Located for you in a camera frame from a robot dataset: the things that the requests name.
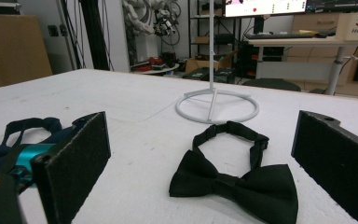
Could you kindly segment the light wooden desk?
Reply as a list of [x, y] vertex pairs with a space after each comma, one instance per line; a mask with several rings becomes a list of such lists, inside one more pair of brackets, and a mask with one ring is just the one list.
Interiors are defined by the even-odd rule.
[[[325, 93], [333, 95], [337, 88], [340, 69], [343, 67], [347, 48], [358, 47], [358, 40], [343, 41], [333, 36], [327, 38], [292, 38], [292, 39], [252, 39], [250, 45], [258, 47], [256, 78], [285, 78], [306, 80], [327, 80]], [[266, 62], [265, 48], [284, 47], [289, 49], [318, 49], [317, 53], [335, 52], [331, 62]]]

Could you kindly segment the black round stool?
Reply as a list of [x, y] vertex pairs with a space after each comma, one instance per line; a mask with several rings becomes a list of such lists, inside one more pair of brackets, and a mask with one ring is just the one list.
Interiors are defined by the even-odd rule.
[[243, 86], [267, 88], [285, 91], [301, 91], [301, 88], [294, 83], [280, 78], [259, 78], [245, 81]]

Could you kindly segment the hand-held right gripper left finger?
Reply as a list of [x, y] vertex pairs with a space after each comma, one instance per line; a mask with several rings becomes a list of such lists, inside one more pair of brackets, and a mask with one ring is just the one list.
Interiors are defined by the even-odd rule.
[[73, 130], [31, 159], [48, 224], [71, 224], [111, 157], [104, 112], [76, 120]]

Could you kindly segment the black bow tie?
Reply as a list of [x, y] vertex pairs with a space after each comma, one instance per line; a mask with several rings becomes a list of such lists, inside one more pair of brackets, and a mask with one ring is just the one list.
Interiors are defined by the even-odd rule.
[[[251, 141], [250, 171], [241, 177], [221, 174], [200, 151], [200, 145], [220, 133]], [[172, 197], [218, 195], [241, 206], [268, 224], [296, 224], [298, 199], [292, 173], [286, 164], [262, 166], [269, 139], [234, 121], [212, 125], [193, 138], [192, 148], [174, 173]]]

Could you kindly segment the computer monitor with white screen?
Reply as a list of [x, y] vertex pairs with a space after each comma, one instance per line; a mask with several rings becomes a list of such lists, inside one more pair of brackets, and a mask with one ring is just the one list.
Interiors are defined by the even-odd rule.
[[303, 13], [308, 0], [226, 0], [223, 15], [228, 18]]

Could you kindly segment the black metal shelf rack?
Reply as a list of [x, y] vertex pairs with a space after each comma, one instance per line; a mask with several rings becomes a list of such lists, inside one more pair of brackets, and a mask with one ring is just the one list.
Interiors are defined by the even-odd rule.
[[216, 54], [233, 49], [240, 38], [241, 20], [224, 16], [225, 3], [230, 0], [186, 0], [188, 54], [190, 57], [207, 55], [210, 35]]

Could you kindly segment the computer monitor with dark screen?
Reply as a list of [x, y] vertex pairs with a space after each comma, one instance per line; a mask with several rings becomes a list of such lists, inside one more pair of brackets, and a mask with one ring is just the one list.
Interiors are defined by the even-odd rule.
[[307, 0], [306, 12], [358, 12], [358, 0]]

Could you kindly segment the white metal display stand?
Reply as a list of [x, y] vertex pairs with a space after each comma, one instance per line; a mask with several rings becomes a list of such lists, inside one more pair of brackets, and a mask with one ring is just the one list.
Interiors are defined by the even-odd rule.
[[[220, 91], [218, 90], [213, 84], [214, 84], [214, 64], [213, 64], [213, 57], [215, 55], [214, 53], [214, 46], [213, 46], [213, 42], [214, 42], [214, 37], [213, 37], [213, 22], [214, 22], [214, 0], [209, 0], [209, 4], [210, 4], [210, 9], [209, 9], [209, 88], [208, 89], [204, 89], [204, 90], [198, 90], [198, 91], [191, 91], [191, 92], [186, 92], [177, 102], [175, 105], [175, 110], [176, 112], [182, 116], [185, 119], [189, 119], [195, 122], [199, 122], [199, 123], [205, 123], [205, 124], [222, 124], [225, 123], [224, 120], [217, 120], [213, 118], [213, 112], [215, 109], [215, 105], [216, 105], [216, 100], [217, 100], [217, 96], [218, 95], [226, 95], [226, 96], [234, 96], [237, 98], [241, 98], [242, 100], [249, 102], [253, 105], [254, 110], [249, 114], [246, 115], [244, 117], [241, 118], [237, 118], [237, 119], [232, 119], [232, 121], [235, 122], [244, 122], [247, 120], [250, 120], [252, 118], [254, 118], [255, 116], [258, 115], [259, 113], [259, 104], [251, 98], [250, 95], [247, 94], [239, 94], [236, 92], [232, 92], [232, 91]], [[189, 115], [188, 113], [186, 113], [182, 108], [181, 108], [181, 104], [193, 97], [196, 96], [201, 96], [201, 95], [212, 95], [212, 100], [210, 102], [209, 105], [209, 111], [208, 111], [208, 116], [206, 119], [201, 119], [201, 118], [197, 118], [195, 116]]]

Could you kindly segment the large brown cardboard sheet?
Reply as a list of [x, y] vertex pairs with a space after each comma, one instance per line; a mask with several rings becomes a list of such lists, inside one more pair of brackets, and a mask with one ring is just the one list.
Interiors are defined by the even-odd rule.
[[0, 15], [0, 87], [51, 75], [37, 17]]

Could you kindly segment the black keyboard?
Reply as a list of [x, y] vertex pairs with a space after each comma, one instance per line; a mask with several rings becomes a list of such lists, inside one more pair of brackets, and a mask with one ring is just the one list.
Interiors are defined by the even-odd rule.
[[246, 39], [290, 39], [290, 38], [313, 38], [310, 34], [296, 34], [296, 33], [260, 33], [260, 34], [246, 34]]

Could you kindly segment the beige box with smile print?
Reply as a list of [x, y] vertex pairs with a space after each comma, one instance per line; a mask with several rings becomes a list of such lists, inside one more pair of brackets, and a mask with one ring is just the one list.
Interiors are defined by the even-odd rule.
[[336, 39], [358, 41], [358, 12], [342, 13], [338, 16]]

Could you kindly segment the open cardboard box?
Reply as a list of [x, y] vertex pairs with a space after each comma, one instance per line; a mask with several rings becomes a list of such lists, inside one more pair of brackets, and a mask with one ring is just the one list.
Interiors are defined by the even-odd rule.
[[[218, 70], [220, 68], [230, 68], [232, 66], [233, 57], [236, 53], [237, 53], [237, 51], [233, 50], [228, 54], [214, 56], [213, 57], [213, 68], [215, 70]], [[189, 74], [196, 69], [199, 69], [202, 67], [209, 67], [209, 66], [210, 66], [209, 56], [208, 55], [199, 55], [199, 56], [189, 58], [186, 60], [185, 72], [187, 74]]]

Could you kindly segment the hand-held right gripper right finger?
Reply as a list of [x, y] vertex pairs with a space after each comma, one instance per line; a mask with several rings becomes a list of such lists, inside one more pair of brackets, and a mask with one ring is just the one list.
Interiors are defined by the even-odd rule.
[[291, 155], [330, 197], [358, 221], [358, 136], [326, 115], [298, 114]]

